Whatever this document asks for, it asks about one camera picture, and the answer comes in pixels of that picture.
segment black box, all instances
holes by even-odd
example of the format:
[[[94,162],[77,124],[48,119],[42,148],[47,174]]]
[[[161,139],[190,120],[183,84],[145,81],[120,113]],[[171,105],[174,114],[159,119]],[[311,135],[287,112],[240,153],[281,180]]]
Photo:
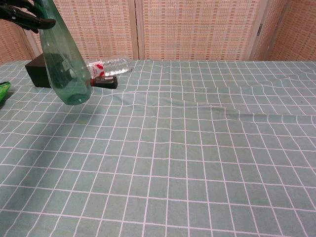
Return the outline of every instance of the black box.
[[[25,68],[34,86],[50,88],[43,54],[25,65]]]

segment black object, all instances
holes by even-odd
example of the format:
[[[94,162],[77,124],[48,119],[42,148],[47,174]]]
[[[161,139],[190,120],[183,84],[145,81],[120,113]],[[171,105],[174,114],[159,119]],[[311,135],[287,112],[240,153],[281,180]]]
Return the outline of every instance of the black object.
[[[20,8],[27,9],[35,16],[21,11]],[[52,28],[55,19],[38,18],[35,7],[28,0],[0,0],[0,19],[11,21],[25,30],[32,30],[38,33],[38,29]]]
[[[107,89],[116,89],[118,86],[117,77],[96,77],[90,81],[91,86],[102,87]]]
[[[50,88],[43,54],[25,65],[25,68],[34,86]]]
[[[63,62],[62,57],[59,54],[52,54],[52,57],[56,57],[54,62],[60,64]],[[28,72],[34,86],[36,87],[47,87],[51,88],[47,76],[46,66],[44,55],[41,54],[37,58],[33,59],[27,65],[25,65],[26,71]],[[116,89],[118,86],[117,77],[96,77],[91,79],[91,86],[102,87],[107,89]]]

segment green object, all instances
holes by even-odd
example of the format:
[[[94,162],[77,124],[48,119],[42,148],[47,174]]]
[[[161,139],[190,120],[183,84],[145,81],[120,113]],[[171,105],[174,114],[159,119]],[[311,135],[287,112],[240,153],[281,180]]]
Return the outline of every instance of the green object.
[[[3,82],[0,83],[0,101],[4,98],[6,92],[9,90],[11,83]]]
[[[35,7],[40,17],[56,20],[53,28],[39,31],[51,87],[67,105],[87,101],[91,95],[90,72],[53,0],[36,0]]]

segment table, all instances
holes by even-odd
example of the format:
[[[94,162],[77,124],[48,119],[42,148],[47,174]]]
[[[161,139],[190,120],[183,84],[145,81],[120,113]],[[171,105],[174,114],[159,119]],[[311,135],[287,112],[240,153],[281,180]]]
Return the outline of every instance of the table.
[[[0,67],[0,236],[316,236],[316,63],[133,61],[67,106]]]

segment bamboo screen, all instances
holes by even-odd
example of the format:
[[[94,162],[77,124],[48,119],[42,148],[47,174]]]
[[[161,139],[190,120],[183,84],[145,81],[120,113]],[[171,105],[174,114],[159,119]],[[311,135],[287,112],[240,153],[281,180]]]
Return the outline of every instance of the bamboo screen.
[[[275,33],[277,23],[280,19],[282,10],[286,0],[271,0],[266,9],[263,26],[260,35],[257,37],[257,42],[252,49],[251,60],[266,60],[267,51],[271,43],[271,39]]]
[[[142,0],[145,57],[246,60],[260,0]]]
[[[269,60],[316,60],[316,1],[291,0]]]
[[[85,59],[133,58],[128,0],[54,0]],[[35,35],[41,51],[39,36]]]
[[[0,65],[9,61],[30,59],[30,53],[18,27],[11,22],[0,20]]]

